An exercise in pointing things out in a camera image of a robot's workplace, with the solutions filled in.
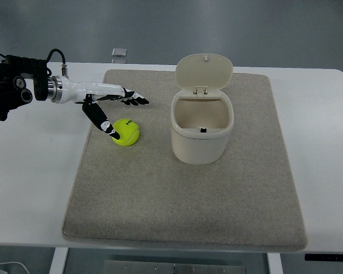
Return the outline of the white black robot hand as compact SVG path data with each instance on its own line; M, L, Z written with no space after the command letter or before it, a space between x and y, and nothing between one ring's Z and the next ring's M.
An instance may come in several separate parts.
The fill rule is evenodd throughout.
M108 117L98 105L99 101L111 100L126 105L146 105L149 101L139 93L120 85L107 83L73 82L65 76L53 76L48 80L48 98L53 103L73 102L82 106L90 121L104 133L118 140L120 134L114 129Z

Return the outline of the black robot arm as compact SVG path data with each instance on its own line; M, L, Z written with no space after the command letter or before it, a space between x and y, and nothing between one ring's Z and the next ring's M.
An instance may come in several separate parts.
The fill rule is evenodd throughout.
M67 77L66 58L59 49L52 49L45 60L0 53L0 121L5 121L11 110L33 99L45 101L59 96L60 79L52 77L47 67L54 53L61 56L62 75Z

